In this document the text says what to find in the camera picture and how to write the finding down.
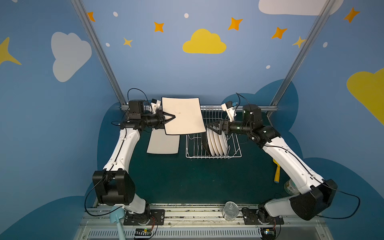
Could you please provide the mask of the white square plate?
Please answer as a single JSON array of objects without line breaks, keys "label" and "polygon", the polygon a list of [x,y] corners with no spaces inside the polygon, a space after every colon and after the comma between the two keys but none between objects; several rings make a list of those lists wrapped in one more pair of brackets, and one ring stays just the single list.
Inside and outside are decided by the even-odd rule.
[{"label": "white square plate", "polygon": [[166,135],[164,129],[152,129],[148,154],[172,155],[179,152],[180,135]]},{"label": "white square plate", "polygon": [[206,131],[202,117],[200,99],[177,99],[162,97],[163,113],[175,118],[165,124],[167,135],[189,135]]}]

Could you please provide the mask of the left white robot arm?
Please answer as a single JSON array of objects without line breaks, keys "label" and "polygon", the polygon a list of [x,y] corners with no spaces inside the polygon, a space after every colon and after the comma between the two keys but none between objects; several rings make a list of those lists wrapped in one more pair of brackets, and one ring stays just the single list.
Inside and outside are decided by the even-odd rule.
[{"label": "left white robot arm", "polygon": [[136,186],[129,175],[134,149],[145,128],[163,129],[176,117],[164,113],[161,101],[153,99],[150,112],[145,113],[144,100],[129,101],[128,116],[119,122],[120,135],[116,147],[101,171],[92,177],[93,189],[99,203],[119,206],[134,215],[148,215],[149,205],[136,194]]}]

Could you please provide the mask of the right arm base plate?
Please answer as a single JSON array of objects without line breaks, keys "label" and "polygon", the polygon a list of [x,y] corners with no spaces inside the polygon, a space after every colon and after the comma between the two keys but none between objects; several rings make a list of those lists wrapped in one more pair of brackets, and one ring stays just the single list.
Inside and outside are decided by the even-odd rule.
[{"label": "right arm base plate", "polygon": [[283,225],[281,216],[271,217],[264,209],[242,208],[245,225]]}]

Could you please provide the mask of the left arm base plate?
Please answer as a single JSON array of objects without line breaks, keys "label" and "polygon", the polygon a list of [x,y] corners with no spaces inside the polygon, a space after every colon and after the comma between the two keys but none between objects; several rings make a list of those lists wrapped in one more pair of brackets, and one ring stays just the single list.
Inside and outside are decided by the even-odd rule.
[{"label": "left arm base plate", "polygon": [[150,210],[144,214],[130,214],[126,212],[124,226],[162,226],[165,220],[165,210]]}]

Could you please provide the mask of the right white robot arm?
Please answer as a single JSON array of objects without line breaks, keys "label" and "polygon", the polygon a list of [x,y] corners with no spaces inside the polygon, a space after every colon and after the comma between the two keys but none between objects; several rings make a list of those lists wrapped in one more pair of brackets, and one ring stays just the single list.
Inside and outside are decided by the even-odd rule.
[{"label": "right white robot arm", "polygon": [[280,165],[299,191],[259,205],[257,218],[261,224],[270,224],[279,216],[298,216],[309,221],[331,205],[337,184],[324,180],[294,153],[275,128],[264,125],[259,106],[243,106],[242,121],[235,120],[236,108],[231,101],[222,104],[222,109],[227,119],[208,124],[208,128],[217,134],[246,135]]}]

